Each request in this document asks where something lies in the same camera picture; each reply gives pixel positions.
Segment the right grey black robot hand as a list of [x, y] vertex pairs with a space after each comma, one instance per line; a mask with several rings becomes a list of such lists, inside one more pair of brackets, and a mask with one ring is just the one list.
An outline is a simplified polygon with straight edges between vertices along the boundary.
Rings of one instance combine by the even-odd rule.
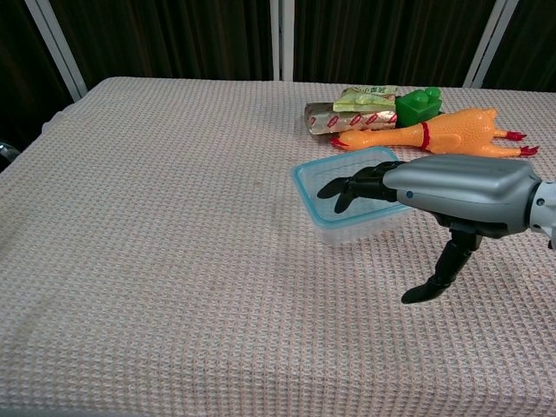
[[365, 167], [333, 179], [317, 195], [335, 197], [337, 214], [357, 198], [399, 202], [433, 215], [449, 229], [451, 238], [434, 274], [401, 297], [402, 303], [412, 304], [447, 290], [485, 237], [499, 239], [528, 229], [551, 236], [551, 191], [551, 184], [525, 160], [432, 155]]

